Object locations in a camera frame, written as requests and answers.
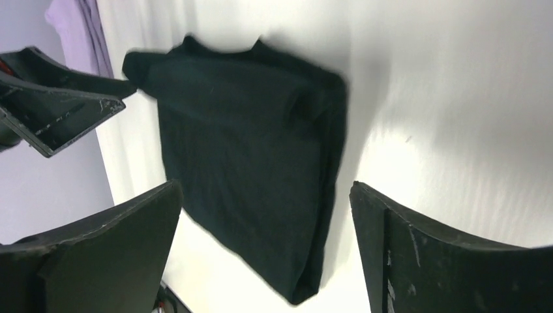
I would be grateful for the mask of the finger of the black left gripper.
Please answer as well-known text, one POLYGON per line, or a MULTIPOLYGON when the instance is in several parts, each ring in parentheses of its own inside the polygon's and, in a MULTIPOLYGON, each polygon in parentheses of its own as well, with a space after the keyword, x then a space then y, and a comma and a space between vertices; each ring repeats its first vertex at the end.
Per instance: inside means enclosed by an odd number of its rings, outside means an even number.
POLYGON ((25 82, 58 89, 129 97, 136 88, 126 80, 117 80, 79 72, 58 63, 35 46, 1 54, 1 70, 25 82))
POLYGON ((1 74, 1 150, 22 141, 50 158, 123 111, 123 99, 1 74))

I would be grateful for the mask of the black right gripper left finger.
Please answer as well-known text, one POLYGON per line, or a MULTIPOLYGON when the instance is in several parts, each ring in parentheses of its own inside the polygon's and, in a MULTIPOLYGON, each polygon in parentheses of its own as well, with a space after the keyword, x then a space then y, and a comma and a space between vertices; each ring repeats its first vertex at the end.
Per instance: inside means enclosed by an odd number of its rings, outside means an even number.
POLYGON ((1 247, 2 312, 151 312, 183 195, 168 181, 1 247))

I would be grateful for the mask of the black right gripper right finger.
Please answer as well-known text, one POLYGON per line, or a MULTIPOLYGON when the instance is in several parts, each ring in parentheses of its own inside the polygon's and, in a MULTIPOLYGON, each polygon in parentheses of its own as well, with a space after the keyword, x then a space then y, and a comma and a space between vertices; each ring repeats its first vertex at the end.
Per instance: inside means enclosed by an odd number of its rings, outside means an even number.
POLYGON ((551 312, 552 247, 452 228, 356 181, 355 234, 372 312, 551 312))

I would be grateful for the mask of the black t shirt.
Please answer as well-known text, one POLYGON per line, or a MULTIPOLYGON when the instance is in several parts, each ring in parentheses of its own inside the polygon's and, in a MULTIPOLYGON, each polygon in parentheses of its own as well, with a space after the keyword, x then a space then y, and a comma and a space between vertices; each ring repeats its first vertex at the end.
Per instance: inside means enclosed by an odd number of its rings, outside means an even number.
POLYGON ((320 289, 346 141, 344 79, 258 40, 218 52, 186 36, 130 51, 123 74, 158 106, 166 177, 187 214, 299 305, 320 289))

